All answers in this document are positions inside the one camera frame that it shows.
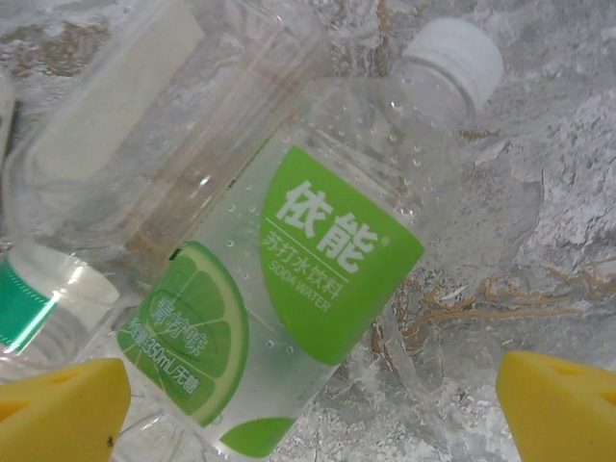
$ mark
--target soda water bottle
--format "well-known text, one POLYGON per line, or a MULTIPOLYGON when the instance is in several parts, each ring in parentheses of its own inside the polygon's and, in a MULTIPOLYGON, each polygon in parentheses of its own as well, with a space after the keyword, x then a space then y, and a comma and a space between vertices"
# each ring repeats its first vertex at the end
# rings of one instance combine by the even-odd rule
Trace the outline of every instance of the soda water bottle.
POLYGON ((266 3, 140 2, 10 156, 0 379, 75 361, 143 299, 306 84, 333 75, 316 17, 299 35, 266 3))
POLYGON ((140 386, 231 460, 267 457, 447 219, 498 48, 429 23, 388 79, 321 79, 119 325, 140 386))

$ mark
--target gray marble surface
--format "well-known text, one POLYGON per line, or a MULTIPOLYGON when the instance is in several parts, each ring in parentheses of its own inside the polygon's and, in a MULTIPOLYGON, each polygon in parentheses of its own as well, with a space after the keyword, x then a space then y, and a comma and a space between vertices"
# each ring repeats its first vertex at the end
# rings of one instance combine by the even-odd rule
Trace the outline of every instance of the gray marble surface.
MULTIPOLYGON (((19 90, 15 140, 134 3, 0 2, 0 63, 19 90)), ((307 3, 340 75, 387 75, 400 47, 443 15, 488 32, 506 73, 460 132, 463 194, 444 237, 273 460, 515 462, 494 388, 505 352, 616 370, 616 3, 307 3)))

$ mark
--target transparent plastic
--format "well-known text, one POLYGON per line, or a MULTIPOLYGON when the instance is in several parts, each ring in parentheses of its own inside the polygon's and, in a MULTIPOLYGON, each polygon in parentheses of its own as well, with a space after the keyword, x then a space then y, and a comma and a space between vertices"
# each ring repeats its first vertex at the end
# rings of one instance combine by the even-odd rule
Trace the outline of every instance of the transparent plastic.
MULTIPOLYGON (((239 386, 218 416, 204 426, 183 414, 167 397, 164 385, 141 375, 145 394, 221 457, 242 462, 259 458, 254 455, 257 450, 249 454, 229 447, 230 432, 244 423, 294 421, 336 370, 304 350, 283 326, 265 280, 259 223, 284 159, 299 147, 429 245, 458 196, 458 127, 474 115, 475 104, 467 90, 446 69, 424 60, 403 58, 391 79, 321 79, 310 84, 297 110, 187 237, 216 255, 244 299, 249 335, 239 386)), ((180 292, 174 297, 183 296, 180 292)), ((368 328, 371 321, 362 319, 361 327, 368 328)), ((118 338, 127 335, 131 323, 119 322, 116 329, 123 332, 118 338)), ((149 332, 158 342, 164 334, 149 332)), ((157 359, 152 361, 189 356, 177 344, 167 344, 162 352, 155 353, 157 359)), ((131 373, 139 374, 133 363, 139 366, 139 357, 127 362, 131 373)), ((161 373, 172 374, 172 368, 165 369, 161 373)), ((278 444, 282 437, 271 435, 269 444, 273 440, 278 444)))
POLYGON ((305 23, 300 34, 260 0, 134 8, 3 171, 16 241, 0 269, 4 378, 76 360, 165 271, 306 83, 332 75, 319 22, 305 23))

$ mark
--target crushed plastic bottle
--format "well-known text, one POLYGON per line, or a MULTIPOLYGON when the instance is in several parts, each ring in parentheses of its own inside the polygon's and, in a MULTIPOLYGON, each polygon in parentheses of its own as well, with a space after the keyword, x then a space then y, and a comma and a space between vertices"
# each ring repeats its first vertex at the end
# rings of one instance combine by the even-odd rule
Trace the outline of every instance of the crushed plastic bottle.
POLYGON ((268 457, 438 234, 457 127, 502 72, 446 18, 392 78, 310 84, 118 326, 146 395, 222 456, 268 457))
POLYGON ((134 8, 3 171, 0 378, 75 361, 144 297, 299 92, 332 75, 305 22, 301 36, 261 0, 134 8))

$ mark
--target white bottle cap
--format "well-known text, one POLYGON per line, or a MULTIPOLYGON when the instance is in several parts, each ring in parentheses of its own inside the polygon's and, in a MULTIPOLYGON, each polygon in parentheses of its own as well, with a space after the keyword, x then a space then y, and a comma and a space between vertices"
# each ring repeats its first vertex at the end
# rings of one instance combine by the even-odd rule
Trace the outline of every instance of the white bottle cap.
POLYGON ((499 48, 483 31, 461 19, 429 22, 402 56, 446 72, 469 94, 476 109, 492 95, 503 74, 499 48))

